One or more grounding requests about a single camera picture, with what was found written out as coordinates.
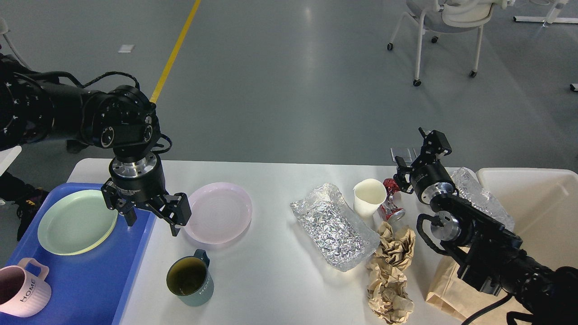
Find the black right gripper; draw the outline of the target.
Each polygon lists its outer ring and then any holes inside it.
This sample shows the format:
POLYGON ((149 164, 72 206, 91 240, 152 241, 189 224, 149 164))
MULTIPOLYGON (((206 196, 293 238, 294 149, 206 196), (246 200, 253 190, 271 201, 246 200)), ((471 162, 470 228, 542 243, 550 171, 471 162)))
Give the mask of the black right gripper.
POLYGON ((446 135, 443 132, 432 130, 426 132, 422 127, 419 132, 423 144, 418 155, 416 167, 407 166, 403 157, 395 156, 397 172, 393 175, 397 187, 403 193, 417 195, 419 201, 425 205, 441 194, 455 194, 456 185, 439 161, 442 157, 452 154, 446 135))

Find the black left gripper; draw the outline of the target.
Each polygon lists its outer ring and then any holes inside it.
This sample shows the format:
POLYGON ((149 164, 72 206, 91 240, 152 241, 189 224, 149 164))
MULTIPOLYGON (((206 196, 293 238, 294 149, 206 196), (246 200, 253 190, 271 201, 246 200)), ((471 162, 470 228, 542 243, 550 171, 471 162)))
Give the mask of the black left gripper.
POLYGON ((136 162, 121 162, 114 158, 109 164, 110 178, 103 183, 101 193, 109 210, 124 216, 127 226, 136 220, 135 207, 148 209, 165 220, 173 237, 192 216, 186 193, 169 195, 165 189, 162 162, 157 153, 148 152, 136 162))

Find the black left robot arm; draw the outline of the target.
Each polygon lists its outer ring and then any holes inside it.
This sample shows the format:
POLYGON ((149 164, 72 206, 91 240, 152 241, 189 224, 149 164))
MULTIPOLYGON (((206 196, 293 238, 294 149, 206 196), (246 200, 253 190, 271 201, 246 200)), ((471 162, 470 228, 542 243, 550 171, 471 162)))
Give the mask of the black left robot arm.
POLYGON ((33 144, 49 136, 83 146, 111 149, 110 177, 101 192, 107 208, 136 222, 136 209, 165 220, 176 236, 191 216, 184 193, 165 188, 160 154, 171 140, 161 132, 156 105, 134 86, 105 93, 89 90, 64 71, 35 72, 12 56, 1 56, 1 149, 33 144))

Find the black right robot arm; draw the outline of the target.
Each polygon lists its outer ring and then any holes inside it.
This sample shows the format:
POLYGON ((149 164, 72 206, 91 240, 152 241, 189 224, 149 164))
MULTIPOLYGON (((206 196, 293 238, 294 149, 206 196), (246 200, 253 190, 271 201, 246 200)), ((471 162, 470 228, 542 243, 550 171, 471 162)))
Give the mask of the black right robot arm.
POLYGON ((419 214, 416 230, 436 253, 450 256, 459 265, 458 277, 479 292, 506 297, 477 311, 468 325, 485 313, 515 298, 527 313, 510 311, 509 325, 518 320, 533 325, 575 325, 577 269, 553 271, 522 249, 522 239, 503 223, 481 212, 462 198, 440 158, 452 152, 444 133, 419 128, 423 145, 410 164, 396 156, 394 181, 403 193, 415 193, 434 215, 419 214))

